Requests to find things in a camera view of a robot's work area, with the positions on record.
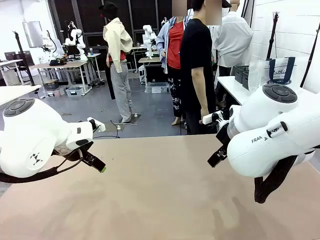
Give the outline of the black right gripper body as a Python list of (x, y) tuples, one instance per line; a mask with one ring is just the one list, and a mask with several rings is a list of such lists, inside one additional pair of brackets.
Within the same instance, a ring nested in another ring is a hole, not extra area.
[(230, 140), (234, 137), (234, 120), (217, 120), (216, 138), (222, 143), (222, 148), (227, 150)]

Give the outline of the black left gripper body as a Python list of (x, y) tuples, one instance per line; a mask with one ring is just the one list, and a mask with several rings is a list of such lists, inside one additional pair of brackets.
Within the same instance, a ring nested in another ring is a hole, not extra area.
[(93, 155), (86, 148), (81, 147), (79, 150), (81, 151), (83, 160), (93, 160)]

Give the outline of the person's right hand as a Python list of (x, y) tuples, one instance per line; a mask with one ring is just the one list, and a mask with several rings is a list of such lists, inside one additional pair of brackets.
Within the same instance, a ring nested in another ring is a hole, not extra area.
[(207, 108), (201, 108), (200, 114), (201, 114), (201, 119), (200, 119), (199, 123), (202, 124), (203, 123), (203, 118), (205, 116), (209, 115), (209, 111), (208, 111)]

